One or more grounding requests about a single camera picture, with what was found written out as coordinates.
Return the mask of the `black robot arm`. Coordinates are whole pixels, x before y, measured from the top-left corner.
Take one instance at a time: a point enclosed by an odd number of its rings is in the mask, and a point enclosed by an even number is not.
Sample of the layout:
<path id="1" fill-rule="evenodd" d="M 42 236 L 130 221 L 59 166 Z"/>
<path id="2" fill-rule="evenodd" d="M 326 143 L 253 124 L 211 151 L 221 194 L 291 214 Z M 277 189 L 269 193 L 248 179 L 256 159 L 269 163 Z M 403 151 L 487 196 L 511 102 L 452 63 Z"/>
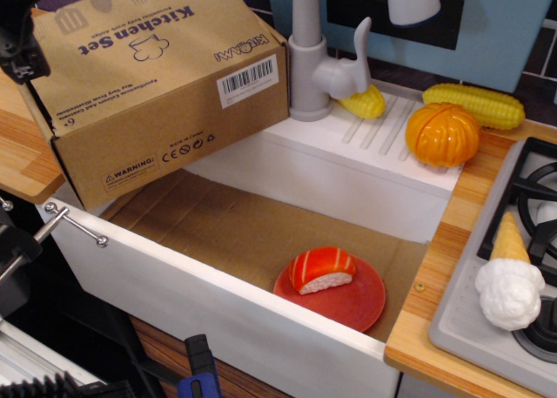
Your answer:
<path id="1" fill-rule="evenodd" d="M 16 84 L 50 75 L 31 18 L 39 1 L 1 0 L 1 69 Z"/>

